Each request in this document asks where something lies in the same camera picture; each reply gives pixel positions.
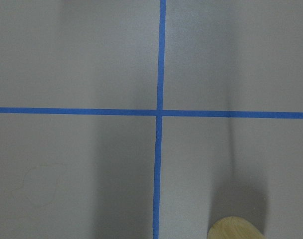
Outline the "yellow wooden cup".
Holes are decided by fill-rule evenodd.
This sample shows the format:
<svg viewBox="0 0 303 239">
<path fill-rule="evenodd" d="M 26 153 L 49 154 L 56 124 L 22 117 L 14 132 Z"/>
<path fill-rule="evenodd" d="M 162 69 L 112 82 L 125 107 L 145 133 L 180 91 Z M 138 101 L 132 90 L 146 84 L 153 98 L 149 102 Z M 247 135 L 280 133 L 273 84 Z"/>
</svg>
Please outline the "yellow wooden cup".
<svg viewBox="0 0 303 239">
<path fill-rule="evenodd" d="M 241 217 L 224 217 L 209 229 L 208 239 L 264 239 L 265 236 L 249 221 Z"/>
</svg>

